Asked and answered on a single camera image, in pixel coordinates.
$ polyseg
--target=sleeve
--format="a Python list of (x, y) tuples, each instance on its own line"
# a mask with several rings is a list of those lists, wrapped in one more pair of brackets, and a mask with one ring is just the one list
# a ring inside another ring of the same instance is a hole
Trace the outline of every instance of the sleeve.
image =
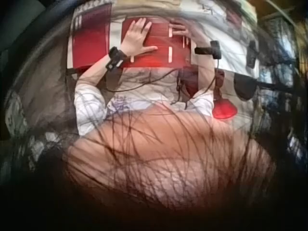
[(188, 102), (186, 111), (197, 111), (206, 116), (213, 117), (214, 93), (212, 90), (199, 90)]
[(106, 118), (105, 99), (101, 92), (92, 85), (76, 86), (74, 104), (80, 136), (94, 130)]

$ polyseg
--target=lamp base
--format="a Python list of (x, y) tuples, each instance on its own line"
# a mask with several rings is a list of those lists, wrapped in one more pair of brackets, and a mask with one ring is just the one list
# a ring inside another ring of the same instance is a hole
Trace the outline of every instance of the lamp base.
[(237, 114), (237, 108), (230, 100), (220, 99), (214, 101), (212, 113), (215, 119), (229, 119)]

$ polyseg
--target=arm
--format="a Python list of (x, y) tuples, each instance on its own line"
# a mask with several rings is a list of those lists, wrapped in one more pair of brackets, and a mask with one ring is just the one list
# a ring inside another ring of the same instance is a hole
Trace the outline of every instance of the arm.
[[(120, 50), (128, 57), (157, 50), (156, 46), (143, 46), (143, 42), (152, 25), (149, 22), (144, 26), (145, 22), (145, 18), (141, 18), (138, 22), (133, 21), (123, 39)], [(96, 88), (96, 85), (106, 74), (106, 65), (109, 61), (109, 55), (104, 56), (83, 73), (77, 81), (74, 104), (77, 128), (80, 135), (85, 135), (95, 129), (107, 116), (105, 100), (101, 92)]]

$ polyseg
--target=fingers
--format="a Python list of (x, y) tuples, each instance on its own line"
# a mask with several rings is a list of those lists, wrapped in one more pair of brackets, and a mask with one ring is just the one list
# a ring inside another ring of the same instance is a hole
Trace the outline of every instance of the fingers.
[(189, 31), (186, 30), (180, 30), (180, 31), (172, 31), (173, 35), (183, 35), (183, 36), (189, 36)]
[(171, 27), (171, 28), (174, 28), (174, 29), (181, 29), (181, 30), (186, 30), (186, 26), (184, 26), (184, 25), (177, 25), (177, 24), (169, 24), (169, 26)]
[(142, 48), (142, 53), (155, 51), (155, 50), (157, 50), (157, 49), (158, 49), (157, 46), (143, 47), (143, 48)]
[(132, 31), (133, 28), (134, 28), (134, 26), (135, 26), (135, 24), (136, 24), (136, 21), (135, 21), (135, 20), (132, 21), (132, 23), (130, 24), (130, 26), (129, 26), (129, 28), (128, 28), (128, 31)]
[(145, 21), (146, 21), (146, 18), (140, 18), (134, 26), (134, 32), (141, 33), (144, 27)]
[(149, 30), (150, 30), (151, 26), (152, 26), (152, 22), (148, 22), (148, 24), (144, 27), (144, 29), (143, 29), (143, 31), (141, 33), (144, 38), (149, 33)]

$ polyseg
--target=hand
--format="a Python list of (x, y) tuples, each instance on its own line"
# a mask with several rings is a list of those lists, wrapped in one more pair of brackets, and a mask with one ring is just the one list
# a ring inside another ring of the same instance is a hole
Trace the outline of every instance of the hand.
[(197, 47), (209, 47), (210, 39), (204, 34), (196, 23), (184, 19), (171, 19), (169, 26), (173, 29), (173, 35), (182, 35), (193, 40)]
[(143, 43), (152, 23), (144, 26), (146, 18), (140, 18), (137, 22), (133, 21), (121, 44), (121, 51), (127, 56), (136, 56), (146, 52), (157, 50), (156, 46), (144, 47)]

